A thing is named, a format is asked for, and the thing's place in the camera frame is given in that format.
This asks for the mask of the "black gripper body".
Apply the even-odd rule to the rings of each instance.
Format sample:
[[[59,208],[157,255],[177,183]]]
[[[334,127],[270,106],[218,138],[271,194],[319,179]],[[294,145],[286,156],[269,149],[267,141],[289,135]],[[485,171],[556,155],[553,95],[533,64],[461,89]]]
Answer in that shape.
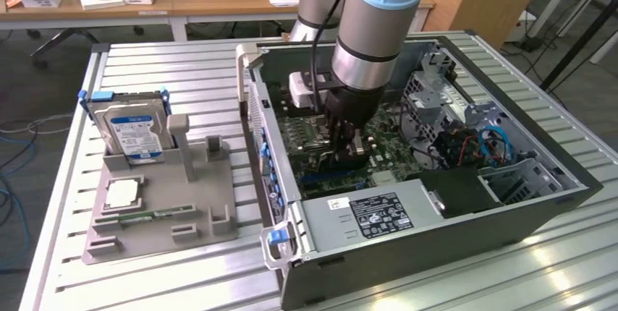
[[[341,87],[329,90],[326,99],[326,118],[334,123],[350,124],[362,129],[374,117],[381,104],[385,87],[358,90]]]

